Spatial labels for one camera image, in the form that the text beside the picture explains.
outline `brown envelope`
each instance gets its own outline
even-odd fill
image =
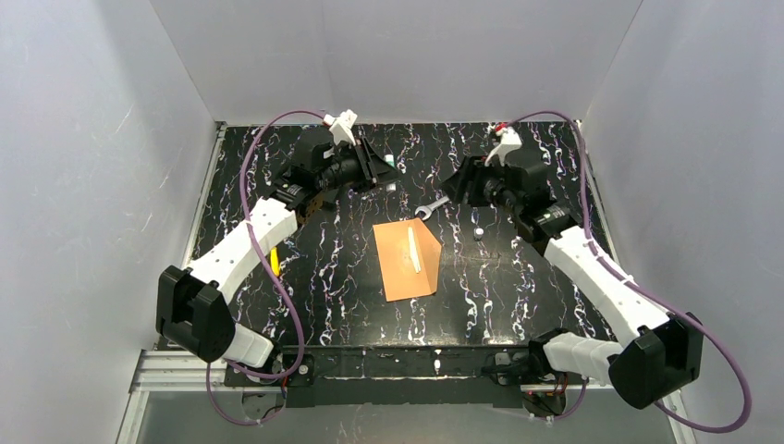
[[[409,228],[412,228],[420,272],[411,257]],[[386,301],[428,296],[438,287],[441,244],[419,217],[373,225],[375,246],[381,262]]]

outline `silver wrench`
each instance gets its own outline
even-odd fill
[[[420,217],[422,218],[422,220],[427,220],[430,218],[430,216],[433,215],[433,211],[435,211],[439,206],[444,206],[444,204],[447,204],[448,202],[449,202],[449,196],[444,196],[441,199],[438,199],[437,201],[429,205],[418,206],[417,209],[414,210],[414,214],[415,215],[421,214]]]

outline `brown object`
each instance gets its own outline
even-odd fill
[[[416,272],[416,261],[411,259],[409,227],[413,230],[419,273]],[[373,225],[373,232],[387,302],[435,293],[441,244],[419,217]]]

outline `marble surface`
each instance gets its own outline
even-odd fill
[[[612,338],[606,321],[574,285],[530,246],[516,238],[502,211],[448,204],[426,225],[443,244],[438,290],[432,296],[386,302],[373,224],[413,217],[414,209],[440,197],[437,189],[465,154],[487,153],[488,123],[360,125],[356,131],[401,171],[396,191],[344,194],[335,212],[321,211],[278,246],[288,288],[310,345],[518,344],[553,327],[582,336]],[[563,123],[516,126],[524,150],[541,152],[558,199],[578,211],[575,142]],[[242,219],[238,175],[256,127],[227,129],[198,231],[194,258],[206,253]],[[276,127],[262,140],[249,171],[268,181],[291,153],[302,128]],[[514,162],[514,154],[508,157]],[[598,216],[594,235],[605,243]],[[475,241],[475,227],[484,229]],[[241,324],[284,344],[295,344],[288,310],[259,267],[230,305]]]

